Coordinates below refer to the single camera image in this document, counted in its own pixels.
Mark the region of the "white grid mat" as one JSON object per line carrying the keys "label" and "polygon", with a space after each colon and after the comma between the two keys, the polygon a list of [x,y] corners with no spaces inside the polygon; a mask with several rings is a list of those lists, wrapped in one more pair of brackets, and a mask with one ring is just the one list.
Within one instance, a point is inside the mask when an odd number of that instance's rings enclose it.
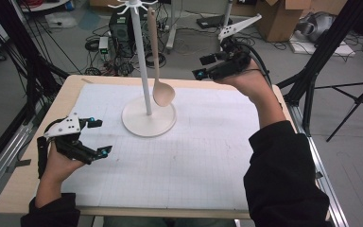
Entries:
{"label": "white grid mat", "polygon": [[74,113],[103,124],[83,130],[80,140],[112,151],[72,174],[63,191],[89,207],[247,210],[243,177],[249,138],[258,129],[254,105],[236,90],[179,88],[174,127],[143,138],[121,121],[124,107],[140,95],[138,86],[83,86]]}

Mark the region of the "white plastic bag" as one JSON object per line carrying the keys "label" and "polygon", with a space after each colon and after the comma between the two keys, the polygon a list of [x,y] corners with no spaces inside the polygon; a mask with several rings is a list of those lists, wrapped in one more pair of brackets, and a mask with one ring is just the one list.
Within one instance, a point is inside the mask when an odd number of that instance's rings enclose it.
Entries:
{"label": "white plastic bag", "polygon": [[78,24],[76,19],[67,11],[47,14],[45,20],[51,28],[71,28]]}

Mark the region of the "white hook rack stand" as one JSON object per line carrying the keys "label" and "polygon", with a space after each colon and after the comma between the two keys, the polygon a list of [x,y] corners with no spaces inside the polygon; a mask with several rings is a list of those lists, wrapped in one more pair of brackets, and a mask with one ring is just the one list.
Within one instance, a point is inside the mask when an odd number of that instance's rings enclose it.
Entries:
{"label": "white hook rack stand", "polygon": [[121,2],[121,5],[109,5],[109,8],[118,9],[124,7],[121,14],[127,11],[130,12],[144,92],[143,97],[134,99],[125,106],[122,112],[123,125],[129,132],[141,137],[155,137],[165,134],[176,123],[176,109],[172,102],[166,107],[158,106],[154,101],[152,92],[149,91],[139,13],[139,9],[147,12],[149,9],[147,5],[153,5],[155,2],[142,2],[141,0],[117,1]]}

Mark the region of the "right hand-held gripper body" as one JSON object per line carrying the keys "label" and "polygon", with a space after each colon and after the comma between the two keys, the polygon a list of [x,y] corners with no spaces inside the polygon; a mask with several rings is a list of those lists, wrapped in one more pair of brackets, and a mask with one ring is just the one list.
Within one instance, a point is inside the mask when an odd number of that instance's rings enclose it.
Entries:
{"label": "right hand-held gripper body", "polygon": [[208,69],[209,79],[219,80],[241,73],[250,65],[251,59],[259,62],[259,56],[253,48],[238,42],[233,35],[259,21],[261,18],[262,16],[257,14],[254,17],[221,29],[218,35],[221,51],[214,54],[215,59],[219,60],[220,63]]}

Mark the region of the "black flat device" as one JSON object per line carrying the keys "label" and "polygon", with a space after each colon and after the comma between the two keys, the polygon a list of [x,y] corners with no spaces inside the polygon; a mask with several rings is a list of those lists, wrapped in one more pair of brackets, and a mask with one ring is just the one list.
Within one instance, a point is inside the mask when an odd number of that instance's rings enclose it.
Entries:
{"label": "black flat device", "polygon": [[211,28],[211,27],[223,27],[224,24],[225,24],[224,15],[197,19],[197,25],[202,29]]}

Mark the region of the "person's left hand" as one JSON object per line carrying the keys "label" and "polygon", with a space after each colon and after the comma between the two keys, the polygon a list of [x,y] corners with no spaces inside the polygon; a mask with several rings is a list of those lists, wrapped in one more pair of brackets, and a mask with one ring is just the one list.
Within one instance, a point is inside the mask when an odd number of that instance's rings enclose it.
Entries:
{"label": "person's left hand", "polygon": [[79,160],[71,160],[57,151],[54,142],[50,145],[48,159],[41,183],[48,185],[60,185],[76,170],[83,167],[84,163]]}

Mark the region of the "brown cardboard box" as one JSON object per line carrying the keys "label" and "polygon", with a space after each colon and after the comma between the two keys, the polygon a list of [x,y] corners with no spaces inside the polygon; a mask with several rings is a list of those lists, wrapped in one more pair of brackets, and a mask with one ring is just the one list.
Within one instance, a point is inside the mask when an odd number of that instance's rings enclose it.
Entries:
{"label": "brown cardboard box", "polygon": [[257,0],[255,12],[262,18],[255,23],[267,42],[284,42],[290,39],[303,11],[312,0]]}

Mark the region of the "black tripod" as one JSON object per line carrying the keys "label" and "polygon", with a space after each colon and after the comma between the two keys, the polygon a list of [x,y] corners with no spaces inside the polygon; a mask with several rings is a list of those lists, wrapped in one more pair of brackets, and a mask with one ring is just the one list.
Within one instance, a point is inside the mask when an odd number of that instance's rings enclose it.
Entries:
{"label": "black tripod", "polygon": [[338,133],[338,131],[348,121],[348,119],[353,115],[353,113],[359,108],[359,106],[363,105],[363,93],[361,93],[358,96],[354,96],[352,94],[349,94],[346,91],[343,91],[343,88],[355,87],[355,86],[361,86],[361,85],[363,85],[363,82],[335,84],[335,85],[326,85],[326,86],[318,87],[319,89],[333,89],[333,90],[337,91],[338,93],[350,98],[354,102],[353,106],[348,111],[348,113],[345,115],[345,117],[342,119],[342,121],[337,125],[337,127],[333,130],[333,132],[327,137],[327,139],[326,139],[327,142],[330,142],[335,137],[335,135]]}

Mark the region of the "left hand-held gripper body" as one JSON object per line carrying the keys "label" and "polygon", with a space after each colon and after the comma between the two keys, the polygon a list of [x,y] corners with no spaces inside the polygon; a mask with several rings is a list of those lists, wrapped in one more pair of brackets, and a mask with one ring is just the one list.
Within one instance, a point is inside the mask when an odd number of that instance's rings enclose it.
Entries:
{"label": "left hand-held gripper body", "polygon": [[87,118],[79,118],[76,113],[72,113],[61,119],[50,123],[43,133],[48,140],[54,140],[57,151],[71,160],[79,160],[90,165],[97,160],[96,150],[85,147],[79,140],[81,131],[87,127]]}

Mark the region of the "beige wooden spoon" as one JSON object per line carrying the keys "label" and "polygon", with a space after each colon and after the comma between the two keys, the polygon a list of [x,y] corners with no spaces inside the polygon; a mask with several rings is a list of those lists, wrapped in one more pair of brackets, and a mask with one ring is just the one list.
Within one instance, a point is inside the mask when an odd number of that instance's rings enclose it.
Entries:
{"label": "beige wooden spoon", "polygon": [[153,8],[147,10],[147,24],[148,32],[151,44],[151,52],[154,62],[155,79],[153,86],[153,98],[156,104],[160,107],[166,107],[171,104],[175,97],[175,90],[167,83],[160,82],[160,64],[159,64],[159,50],[158,50],[158,38],[157,27],[155,20],[155,11]]}

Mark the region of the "grey rounded appliance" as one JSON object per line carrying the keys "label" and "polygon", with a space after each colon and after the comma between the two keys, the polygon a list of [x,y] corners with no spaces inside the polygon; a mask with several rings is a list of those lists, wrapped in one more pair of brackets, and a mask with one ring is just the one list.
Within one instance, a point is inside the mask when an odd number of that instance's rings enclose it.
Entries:
{"label": "grey rounded appliance", "polygon": [[316,43],[335,20],[336,17],[328,12],[309,12],[299,20],[295,30],[299,31],[310,42]]}

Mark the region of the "aluminium rail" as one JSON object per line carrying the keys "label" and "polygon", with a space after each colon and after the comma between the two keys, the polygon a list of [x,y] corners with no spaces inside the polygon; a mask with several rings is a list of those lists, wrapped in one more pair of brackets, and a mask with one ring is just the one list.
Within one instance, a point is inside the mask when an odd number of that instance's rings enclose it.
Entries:
{"label": "aluminium rail", "polygon": [[33,126],[21,125],[13,133],[0,153],[0,180],[5,173],[15,168],[14,161],[20,158],[21,151],[24,150],[31,141]]}
{"label": "aluminium rail", "polygon": [[[300,108],[290,106],[288,104],[286,105],[297,132],[304,133],[306,135],[304,128],[301,124],[303,120],[303,114]],[[320,158],[320,154],[316,147],[314,139],[310,135],[306,135],[306,137],[309,142],[313,161],[315,164],[316,183],[320,188],[320,190],[323,191],[330,200],[329,210],[328,210],[329,215],[327,216],[327,220],[332,223],[333,227],[350,227],[345,217],[345,214],[340,206],[335,190],[329,180],[329,176]]]}

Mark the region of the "person's right hand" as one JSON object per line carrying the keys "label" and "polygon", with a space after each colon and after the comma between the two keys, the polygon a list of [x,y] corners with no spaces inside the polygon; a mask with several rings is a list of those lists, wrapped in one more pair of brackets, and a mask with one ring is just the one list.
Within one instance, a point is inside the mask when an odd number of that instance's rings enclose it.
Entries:
{"label": "person's right hand", "polygon": [[249,66],[241,73],[224,79],[217,79],[216,83],[233,86],[242,95],[247,96],[252,103],[261,107],[270,107],[278,103],[276,96],[254,60],[251,60]]}

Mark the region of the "white metal table leg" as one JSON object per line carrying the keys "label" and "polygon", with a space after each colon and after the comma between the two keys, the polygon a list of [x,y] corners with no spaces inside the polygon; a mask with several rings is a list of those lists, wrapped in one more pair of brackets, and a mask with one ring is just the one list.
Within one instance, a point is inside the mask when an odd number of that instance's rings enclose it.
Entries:
{"label": "white metal table leg", "polygon": [[233,0],[227,0],[226,10],[224,13],[224,22],[222,28],[226,27],[229,24],[229,19],[233,7]]}
{"label": "white metal table leg", "polygon": [[170,0],[170,25],[169,25],[168,39],[165,46],[167,52],[170,52],[174,47],[174,42],[177,32],[175,12],[176,11],[175,11],[174,0]]}

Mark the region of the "black metal stand frame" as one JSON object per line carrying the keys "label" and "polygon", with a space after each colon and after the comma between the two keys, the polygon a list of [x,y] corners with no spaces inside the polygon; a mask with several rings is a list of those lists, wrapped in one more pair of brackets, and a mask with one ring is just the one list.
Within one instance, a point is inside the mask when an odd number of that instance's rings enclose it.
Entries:
{"label": "black metal stand frame", "polygon": [[291,85],[289,92],[284,95],[285,102],[291,106],[297,107],[305,96],[302,128],[308,136],[311,135],[310,119],[317,77],[362,15],[363,0],[347,0],[305,67],[296,75],[277,84],[280,89]]}
{"label": "black metal stand frame", "polygon": [[10,0],[0,0],[0,26],[16,47],[17,54],[12,52],[1,34],[0,44],[9,54],[18,74],[26,79],[26,104],[0,137],[1,155],[14,132],[24,121],[28,123],[35,115],[37,101],[43,96],[54,97],[59,92],[61,85],[54,79],[54,75],[67,79],[69,74],[43,57]]}

